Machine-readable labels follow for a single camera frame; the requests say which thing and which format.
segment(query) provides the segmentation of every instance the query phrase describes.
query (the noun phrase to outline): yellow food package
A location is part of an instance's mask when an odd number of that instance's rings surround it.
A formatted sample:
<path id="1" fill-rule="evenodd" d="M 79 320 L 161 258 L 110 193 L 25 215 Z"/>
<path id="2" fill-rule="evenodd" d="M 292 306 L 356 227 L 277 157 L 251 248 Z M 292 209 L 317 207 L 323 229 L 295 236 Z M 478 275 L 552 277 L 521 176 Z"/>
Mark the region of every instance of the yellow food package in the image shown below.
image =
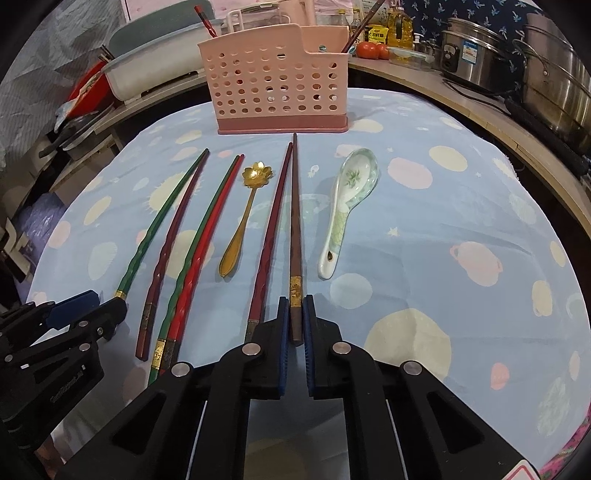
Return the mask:
<path id="1" fill-rule="evenodd" d="M 388 27 L 382 25 L 370 25 L 368 41 L 372 43 L 386 43 L 388 38 Z"/>

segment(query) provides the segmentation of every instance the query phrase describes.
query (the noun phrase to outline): green chopstick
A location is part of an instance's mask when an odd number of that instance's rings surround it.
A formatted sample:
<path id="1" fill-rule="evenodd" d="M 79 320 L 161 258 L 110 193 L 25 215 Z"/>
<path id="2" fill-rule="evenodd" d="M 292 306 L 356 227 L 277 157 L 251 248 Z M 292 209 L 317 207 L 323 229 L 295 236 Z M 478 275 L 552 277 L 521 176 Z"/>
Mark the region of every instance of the green chopstick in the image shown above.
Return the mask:
<path id="1" fill-rule="evenodd" d="M 203 230 L 205 230 L 205 226 L 207 225 L 207 221 L 209 220 L 209 217 L 212 214 L 212 211 L 216 205 L 216 202 L 217 202 L 218 198 L 220 197 L 220 195 L 222 194 L 222 190 L 223 190 L 224 186 L 226 185 L 226 183 L 228 182 L 228 179 L 230 178 L 230 175 L 232 174 L 232 170 L 234 169 L 234 167 L 236 166 L 236 163 L 239 160 L 240 160 L 240 155 L 237 155 L 236 158 L 234 159 L 234 161 L 232 162 L 232 165 L 230 165 L 230 168 L 228 169 L 226 176 L 223 178 L 222 183 L 218 187 L 217 192 L 214 195 L 212 202 L 209 204 L 209 207 L 207 208 L 207 211 L 205 212 L 205 215 L 203 216 L 203 219 L 201 220 L 201 224 L 199 225 L 199 229 L 197 230 L 197 233 L 195 233 L 195 237 L 193 237 L 193 242 L 191 243 L 191 246 L 189 247 L 189 251 L 187 252 L 187 256 L 185 257 L 183 269 L 178 274 L 177 283 L 174 287 L 174 292 L 173 292 L 172 296 L 170 297 L 170 300 L 168 301 L 168 309 L 166 311 L 166 317 L 164 317 L 164 320 L 162 321 L 162 325 L 160 326 L 160 332 L 158 333 L 158 340 L 156 341 L 156 347 L 154 348 L 154 357 L 152 358 L 152 365 L 150 366 L 150 376 L 148 378 L 148 385 L 150 385 L 152 382 L 154 382 L 158 378 L 158 372 L 160 371 L 160 363 L 162 361 L 162 354 L 164 352 L 164 345 L 166 344 L 166 337 L 168 336 L 168 328 L 170 327 L 170 324 L 173 321 L 173 317 L 176 312 L 177 300 L 178 300 L 178 297 L 180 296 L 181 292 L 183 291 L 184 279 L 187 276 L 187 272 L 189 271 L 189 268 L 191 268 L 191 262 L 193 260 L 193 255 L 195 253 L 195 250 L 197 249 L 197 244 L 199 243 L 199 240 L 201 239 L 201 235 L 203 233 Z"/>
<path id="2" fill-rule="evenodd" d="M 187 173 L 183 176 L 183 178 L 180 180 L 178 185 L 174 188 L 172 193 L 166 199 L 166 202 L 164 202 L 164 205 L 162 205 L 162 208 L 158 211 L 156 218 L 154 218 L 154 220 L 152 220 L 152 224 L 150 225 L 150 228 L 148 228 L 148 231 L 146 232 L 146 236 L 139 244 L 134 257 L 131 259 L 131 262 L 129 262 L 129 267 L 127 267 L 127 272 L 125 273 L 125 275 L 121 279 L 121 283 L 119 283 L 119 287 L 117 287 L 117 291 L 115 292 L 115 297 L 121 297 L 124 300 L 127 298 L 127 294 L 129 293 L 129 289 L 131 288 L 131 283 L 133 282 L 135 275 L 138 272 L 139 265 L 140 265 L 142 259 L 144 258 L 144 255 L 145 255 L 146 251 L 148 250 L 150 243 L 152 243 L 152 240 L 154 239 L 154 236 L 155 236 L 156 232 L 158 231 L 158 228 L 160 228 L 160 225 L 162 224 L 164 217 L 166 216 L 166 214 L 170 210 L 170 207 L 172 207 L 174 201 L 178 197 L 178 194 L 181 192 L 181 190 L 183 189 L 185 184 L 188 182 L 189 178 L 191 177 L 191 175 L 193 174 L 195 169 L 199 166 L 199 164 L 203 161 L 203 159 L 206 158 L 208 155 L 209 155 L 209 150 L 206 148 L 205 150 L 203 150 L 203 153 L 201 155 L 199 155 L 197 160 L 195 160 L 195 163 L 193 163 L 193 165 L 191 165 L 191 167 L 187 170 Z"/>

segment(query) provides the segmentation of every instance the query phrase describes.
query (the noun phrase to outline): blue tablecloth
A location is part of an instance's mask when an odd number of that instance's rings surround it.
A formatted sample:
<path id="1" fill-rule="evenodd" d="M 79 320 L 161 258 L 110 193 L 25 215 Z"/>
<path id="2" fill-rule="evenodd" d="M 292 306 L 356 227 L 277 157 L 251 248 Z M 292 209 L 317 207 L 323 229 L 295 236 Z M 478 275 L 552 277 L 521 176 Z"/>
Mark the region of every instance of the blue tablecloth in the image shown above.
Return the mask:
<path id="1" fill-rule="evenodd" d="M 344 339 L 381 361 L 422 362 L 535 466 L 543 466 L 575 432 L 591 398 L 589 321 L 560 241 L 507 158 L 430 103 L 403 93 L 350 89 L 348 110 L 347 133 L 299 135 L 304 292 L 315 295 L 319 316 L 337 322 Z M 244 153 L 244 167 L 262 161 L 276 175 L 257 191 L 238 270 L 223 280 L 217 266 L 250 194 L 240 177 L 232 187 L 193 298 L 180 359 L 203 365 L 241 344 L 290 135 L 216 131 L 207 103 L 141 132 L 68 208 L 41 257 L 30 298 L 60 301 L 90 288 L 110 298 L 156 212 L 207 147 L 212 154 L 167 268 L 155 338 L 195 230 L 234 155 Z M 335 275 L 323 281 L 317 263 L 330 191 L 357 147 L 375 153 L 381 178 L 350 214 Z M 288 293 L 289 192 L 288 183 L 267 319 Z M 173 213 L 139 269 L 124 324 L 100 346 L 105 378 L 57 434 L 65 455 L 146 385 L 149 362 L 134 357 L 135 341 Z M 303 348 L 293 349 L 285 398 L 252 406 L 246 478 L 347 477 L 340 402 L 309 400 L 304 369 Z"/>

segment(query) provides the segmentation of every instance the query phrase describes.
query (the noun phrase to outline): spoon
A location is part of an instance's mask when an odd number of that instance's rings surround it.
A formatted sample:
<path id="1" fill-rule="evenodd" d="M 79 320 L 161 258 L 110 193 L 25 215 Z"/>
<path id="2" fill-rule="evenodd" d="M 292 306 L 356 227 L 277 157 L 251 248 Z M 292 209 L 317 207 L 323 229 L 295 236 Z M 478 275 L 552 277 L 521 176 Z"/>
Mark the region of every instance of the spoon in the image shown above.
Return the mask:
<path id="1" fill-rule="evenodd" d="M 224 252 L 220 262 L 220 276 L 226 277 L 236 266 L 238 256 L 240 256 L 240 251 L 242 249 L 244 232 L 246 231 L 246 223 L 248 221 L 248 216 L 251 214 L 252 202 L 255 199 L 256 190 L 269 183 L 269 179 L 272 175 L 273 171 L 271 170 L 271 167 L 266 167 L 261 161 L 254 163 L 252 167 L 247 167 L 244 169 L 244 172 L 242 173 L 244 185 L 252 189 L 252 191 L 251 195 L 248 197 L 248 202 L 246 203 L 246 209 L 244 210 L 244 215 L 242 215 L 240 225 L 238 225 L 236 233 L 232 237 L 232 240 L 230 240 L 228 248 L 226 248 L 226 251 Z"/>
<path id="2" fill-rule="evenodd" d="M 378 182 L 378 177 L 378 162 L 374 153 L 367 148 L 351 152 L 343 162 L 333 187 L 329 229 L 318 261 L 320 278 L 328 280 L 335 273 L 349 213 L 367 198 Z"/>

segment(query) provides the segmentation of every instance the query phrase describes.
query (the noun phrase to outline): silver screw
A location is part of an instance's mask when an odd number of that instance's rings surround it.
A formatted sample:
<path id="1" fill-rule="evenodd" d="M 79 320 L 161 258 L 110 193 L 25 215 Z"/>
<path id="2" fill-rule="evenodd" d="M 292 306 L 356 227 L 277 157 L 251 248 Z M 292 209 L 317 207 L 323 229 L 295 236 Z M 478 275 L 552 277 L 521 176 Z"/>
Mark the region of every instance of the silver screw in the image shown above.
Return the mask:
<path id="1" fill-rule="evenodd" d="M 242 347 L 244 355 L 258 355 L 261 351 L 261 346 L 258 343 L 247 343 Z"/>
<path id="2" fill-rule="evenodd" d="M 351 351 L 351 346 L 347 342 L 336 342 L 333 345 L 333 352 L 339 355 L 346 355 Z"/>
<path id="3" fill-rule="evenodd" d="M 418 362 L 410 361 L 404 364 L 404 371 L 409 375 L 420 375 L 423 371 L 423 367 Z"/>
<path id="4" fill-rule="evenodd" d="M 173 365 L 173 367 L 170 369 L 170 372 L 175 377 L 184 377 L 190 371 L 191 371 L 191 367 L 189 367 L 188 364 L 185 364 L 185 363 L 182 363 L 182 362 Z"/>

